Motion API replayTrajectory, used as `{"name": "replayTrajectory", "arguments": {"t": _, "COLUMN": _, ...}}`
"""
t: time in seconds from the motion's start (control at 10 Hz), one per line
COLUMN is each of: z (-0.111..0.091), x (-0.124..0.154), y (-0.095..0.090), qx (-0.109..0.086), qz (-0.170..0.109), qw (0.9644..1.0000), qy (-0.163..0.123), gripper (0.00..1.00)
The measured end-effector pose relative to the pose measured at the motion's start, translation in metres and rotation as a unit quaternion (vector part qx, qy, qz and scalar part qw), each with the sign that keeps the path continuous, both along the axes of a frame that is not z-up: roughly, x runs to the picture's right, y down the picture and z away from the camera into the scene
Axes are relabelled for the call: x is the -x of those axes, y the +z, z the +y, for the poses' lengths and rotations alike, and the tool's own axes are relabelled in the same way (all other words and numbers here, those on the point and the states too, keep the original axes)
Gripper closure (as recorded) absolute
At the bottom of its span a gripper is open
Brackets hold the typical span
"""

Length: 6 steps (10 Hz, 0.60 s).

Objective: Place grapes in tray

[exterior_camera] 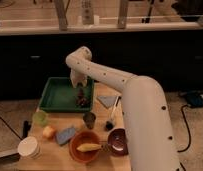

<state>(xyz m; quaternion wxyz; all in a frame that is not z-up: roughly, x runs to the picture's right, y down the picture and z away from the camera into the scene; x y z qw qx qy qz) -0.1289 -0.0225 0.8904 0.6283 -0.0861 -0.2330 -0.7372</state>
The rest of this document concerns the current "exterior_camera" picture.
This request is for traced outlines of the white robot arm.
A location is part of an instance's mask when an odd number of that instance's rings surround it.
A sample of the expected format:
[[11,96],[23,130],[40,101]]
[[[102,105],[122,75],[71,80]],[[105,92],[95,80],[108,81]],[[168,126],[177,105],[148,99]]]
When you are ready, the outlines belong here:
[[121,93],[132,171],[181,171],[165,94],[155,79],[96,64],[85,46],[65,63],[73,85],[91,77]]

